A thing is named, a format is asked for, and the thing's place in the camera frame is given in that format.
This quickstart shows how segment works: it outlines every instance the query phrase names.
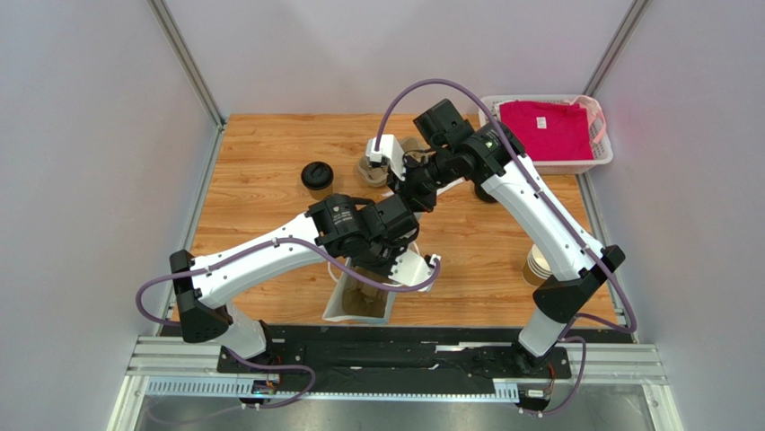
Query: gray wall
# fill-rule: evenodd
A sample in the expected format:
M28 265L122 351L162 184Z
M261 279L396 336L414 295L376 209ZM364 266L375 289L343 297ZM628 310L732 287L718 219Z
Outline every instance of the gray wall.
M630 0L167 3L229 114L383 112L430 77L478 95L581 92ZM455 94L419 90L400 111Z
M765 422L765 3L655 0L598 93L593 172L689 430Z
M2 2L0 58L0 427L103 429L214 130L143 1Z

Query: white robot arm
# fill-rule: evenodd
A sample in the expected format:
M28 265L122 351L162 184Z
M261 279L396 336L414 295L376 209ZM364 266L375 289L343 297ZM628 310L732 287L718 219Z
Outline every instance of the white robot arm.
M242 357L262 353L268 344L262 322L239 311L232 299L292 269L340 256L402 286L429 289L439 257L422 258L408 250L418 230L417 218L400 197L375 203L332 195L284 226L229 250L196 258L186 251L173 253L173 273L198 273L173 281L182 337L189 343L215 339Z
M502 146L492 125L475 131L448 100L436 104L415 119L420 134L430 145L428 160L407 160L393 135L383 135L367 143L366 156L371 163L387 163L389 186L403 196L413 210L430 212L435 208L437 191L459 178L472 180L496 199L521 227L550 264L552 276L534 292L537 309L519 336L522 355L530 364L538 363L558 341L561 332L575 314L606 280L606 275L585 248L572 237L558 215L543 202L516 163L536 180L563 215L586 248L613 271L624 261L618 246L603 245L587 233L560 204L525 154L523 145L504 128L515 153L514 162Z

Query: wooden table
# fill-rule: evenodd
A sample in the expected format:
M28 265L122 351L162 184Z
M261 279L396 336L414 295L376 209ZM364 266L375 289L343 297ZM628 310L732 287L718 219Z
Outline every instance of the wooden table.
M324 161L335 172L335 192L379 200L356 172L379 114L233 115L228 123L192 253L225 250L270 232L314 202L300 182L309 162ZM409 114L394 115L386 133L418 136ZM478 125L470 118L473 126ZM585 228L576 179L544 180ZM443 257L443 271L428 294L398 295L392 325L522 326L534 310L533 289L521 268L531 239L499 204L479 201L472 183L441 195L435 212L421 220L417 240L423 254ZM324 264L272 278L237 296L234 303L268 323L332 324L321 319L334 282ZM616 321L602 287L584 311Z

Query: white basket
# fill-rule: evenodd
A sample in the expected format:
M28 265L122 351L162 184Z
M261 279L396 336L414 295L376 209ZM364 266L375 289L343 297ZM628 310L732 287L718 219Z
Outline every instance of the white basket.
M505 101L544 101L547 103L564 103L565 100L572 101L578 94L524 94L516 96L486 96L481 100L488 106L494 117L499 119L499 105ZM486 115L479 110L480 125L487 123ZM553 161L534 161L534 167L539 173L543 174L574 174L585 173L593 166L606 164L613 159L611 150L611 140L608 133L603 134L601 142L593 142L603 124L597 119L590 127L590 146L593 148L594 160L565 160L560 162Z

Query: folded cloth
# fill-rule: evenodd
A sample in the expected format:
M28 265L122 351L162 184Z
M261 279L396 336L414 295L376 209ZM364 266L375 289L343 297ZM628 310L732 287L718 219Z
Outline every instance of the folded cloth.
M518 136L535 161L593 160L587 110L576 105L509 101L499 118Z

